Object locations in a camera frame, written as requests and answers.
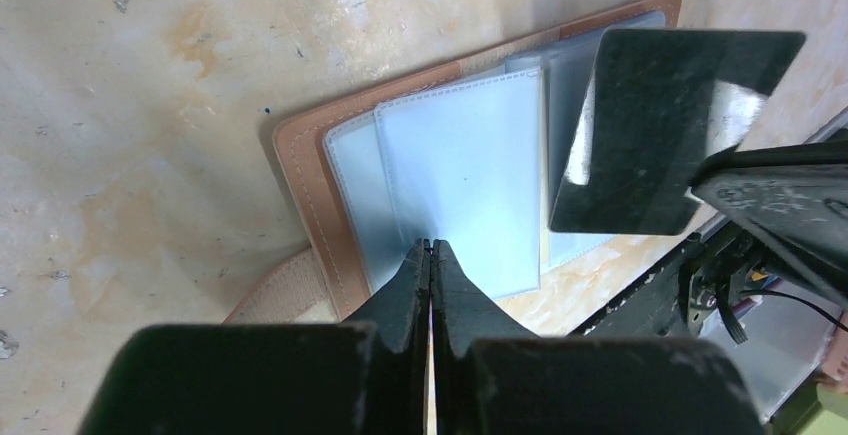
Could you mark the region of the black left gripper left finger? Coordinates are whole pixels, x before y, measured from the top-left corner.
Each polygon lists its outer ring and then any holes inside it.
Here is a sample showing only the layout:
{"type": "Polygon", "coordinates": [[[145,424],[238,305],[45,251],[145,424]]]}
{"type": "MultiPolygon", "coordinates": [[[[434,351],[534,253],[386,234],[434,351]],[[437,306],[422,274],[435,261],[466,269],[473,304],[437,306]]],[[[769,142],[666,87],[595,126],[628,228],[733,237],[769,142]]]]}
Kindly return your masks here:
{"type": "Polygon", "coordinates": [[[154,325],[116,354],[83,434],[422,434],[431,247],[332,324],[154,325]]]}

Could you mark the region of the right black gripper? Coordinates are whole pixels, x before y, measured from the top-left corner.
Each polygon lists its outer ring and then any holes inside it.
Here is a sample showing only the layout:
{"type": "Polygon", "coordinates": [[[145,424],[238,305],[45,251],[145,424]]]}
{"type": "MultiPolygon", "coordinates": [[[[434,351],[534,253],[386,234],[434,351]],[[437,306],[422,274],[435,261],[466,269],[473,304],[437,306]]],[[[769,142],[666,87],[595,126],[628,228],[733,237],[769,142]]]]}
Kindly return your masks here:
{"type": "Polygon", "coordinates": [[[716,315],[734,344],[748,340],[741,317],[756,304],[750,292],[778,280],[768,267],[770,251],[812,291],[846,306],[846,141],[721,153],[705,162],[690,188],[740,226],[698,241],[679,269],[692,335],[716,315]]]}

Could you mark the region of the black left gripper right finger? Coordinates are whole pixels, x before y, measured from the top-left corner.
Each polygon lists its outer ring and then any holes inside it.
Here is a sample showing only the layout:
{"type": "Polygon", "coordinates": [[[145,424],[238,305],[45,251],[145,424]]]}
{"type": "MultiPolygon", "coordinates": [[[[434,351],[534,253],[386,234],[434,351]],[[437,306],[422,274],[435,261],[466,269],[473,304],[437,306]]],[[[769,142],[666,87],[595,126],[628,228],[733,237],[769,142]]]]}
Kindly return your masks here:
{"type": "Polygon", "coordinates": [[[686,338],[541,337],[431,251],[436,427],[441,434],[759,434],[739,372],[686,338]]]}

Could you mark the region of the pink leather card holder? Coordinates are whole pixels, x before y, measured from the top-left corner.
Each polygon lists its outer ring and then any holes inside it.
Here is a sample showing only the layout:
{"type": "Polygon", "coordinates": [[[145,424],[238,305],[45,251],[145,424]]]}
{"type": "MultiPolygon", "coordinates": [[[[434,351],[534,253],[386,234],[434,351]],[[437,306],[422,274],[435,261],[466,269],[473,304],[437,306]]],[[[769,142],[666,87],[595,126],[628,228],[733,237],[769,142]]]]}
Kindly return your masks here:
{"type": "Polygon", "coordinates": [[[336,321],[417,239],[538,325],[555,272],[606,235],[554,234],[554,152],[574,131],[601,36],[672,28],[682,0],[637,0],[505,41],[282,122],[272,141],[310,241],[231,312],[238,324],[336,321]]]}

